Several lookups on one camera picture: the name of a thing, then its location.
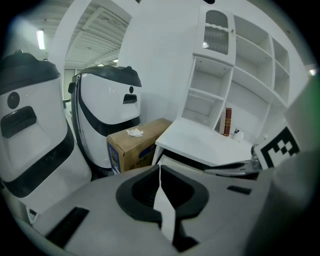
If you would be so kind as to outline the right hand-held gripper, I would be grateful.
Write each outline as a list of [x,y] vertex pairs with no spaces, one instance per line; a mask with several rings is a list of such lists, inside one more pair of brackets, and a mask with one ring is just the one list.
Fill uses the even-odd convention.
[[[271,180],[247,253],[320,253],[320,76],[309,79],[284,116],[276,135],[257,147]],[[245,176],[239,170],[245,164],[223,164],[204,173]]]

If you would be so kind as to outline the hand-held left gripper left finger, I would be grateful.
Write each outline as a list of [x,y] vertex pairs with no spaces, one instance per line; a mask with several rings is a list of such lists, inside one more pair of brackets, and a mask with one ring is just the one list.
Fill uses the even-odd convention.
[[173,256],[176,249],[155,222],[133,219],[116,200],[125,181],[151,169],[150,166],[91,181],[40,214],[33,228],[45,238],[74,209],[87,215],[62,247],[77,256]]

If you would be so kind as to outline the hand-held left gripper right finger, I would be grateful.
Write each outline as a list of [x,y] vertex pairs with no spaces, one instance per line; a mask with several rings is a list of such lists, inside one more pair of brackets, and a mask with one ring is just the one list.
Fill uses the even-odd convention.
[[161,256],[230,254],[243,248],[266,200],[272,172],[257,180],[222,177],[161,165],[160,186],[169,206]]

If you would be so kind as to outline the white desk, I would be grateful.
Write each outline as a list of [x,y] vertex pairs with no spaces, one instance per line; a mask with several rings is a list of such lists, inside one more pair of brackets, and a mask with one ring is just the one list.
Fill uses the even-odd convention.
[[210,167],[249,161],[252,144],[236,141],[185,118],[176,119],[156,140],[152,164],[164,150]]

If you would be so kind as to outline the dark red book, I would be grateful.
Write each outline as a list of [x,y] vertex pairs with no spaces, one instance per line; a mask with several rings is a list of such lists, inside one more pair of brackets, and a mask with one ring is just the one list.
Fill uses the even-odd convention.
[[224,129],[223,135],[229,136],[231,130],[231,123],[232,123],[232,108],[227,107],[225,109],[225,122],[224,122]]

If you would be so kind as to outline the brown cardboard box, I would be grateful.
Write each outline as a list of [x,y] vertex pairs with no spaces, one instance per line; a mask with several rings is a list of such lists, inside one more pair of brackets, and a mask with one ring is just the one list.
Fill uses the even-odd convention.
[[[143,125],[108,135],[106,139],[109,161],[113,173],[120,174],[137,168],[150,166],[156,150],[156,140],[172,124],[159,118]],[[131,137],[126,130],[139,129],[143,137]]]

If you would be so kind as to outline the crumpled white tissue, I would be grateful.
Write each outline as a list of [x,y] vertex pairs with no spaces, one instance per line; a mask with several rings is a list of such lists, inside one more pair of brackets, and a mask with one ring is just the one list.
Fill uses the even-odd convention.
[[134,138],[141,138],[141,137],[144,136],[144,131],[143,130],[139,130],[138,128],[127,129],[126,133],[127,133],[128,136],[134,137]]

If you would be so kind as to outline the white hutch shelf unit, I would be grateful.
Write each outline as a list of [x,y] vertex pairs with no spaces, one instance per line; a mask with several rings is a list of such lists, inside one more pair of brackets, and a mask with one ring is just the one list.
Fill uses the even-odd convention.
[[232,108],[231,128],[258,144],[282,121],[293,89],[292,52],[269,28],[233,14],[235,65],[193,54],[178,116],[221,131],[226,108]]

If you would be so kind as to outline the white and black robot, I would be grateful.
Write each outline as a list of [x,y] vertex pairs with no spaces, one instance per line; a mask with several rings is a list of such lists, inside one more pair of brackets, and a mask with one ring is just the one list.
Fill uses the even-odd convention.
[[89,183],[67,121],[56,66],[17,50],[0,60],[0,180],[42,214]]
[[72,77],[72,124],[91,171],[112,176],[107,137],[140,124],[142,84],[131,66],[92,66]]

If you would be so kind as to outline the hutch glass cabinet door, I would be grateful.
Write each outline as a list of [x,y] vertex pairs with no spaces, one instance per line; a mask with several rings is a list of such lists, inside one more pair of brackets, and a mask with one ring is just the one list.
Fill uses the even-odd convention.
[[234,66],[236,62],[234,15],[223,9],[202,5],[198,13],[193,54]]

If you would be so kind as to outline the ceiling light tube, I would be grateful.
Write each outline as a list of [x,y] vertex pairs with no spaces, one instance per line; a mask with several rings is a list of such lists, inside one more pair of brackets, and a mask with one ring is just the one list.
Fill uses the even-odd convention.
[[37,30],[36,31],[36,39],[37,44],[40,50],[45,50],[45,38],[44,38],[44,31],[43,30]]

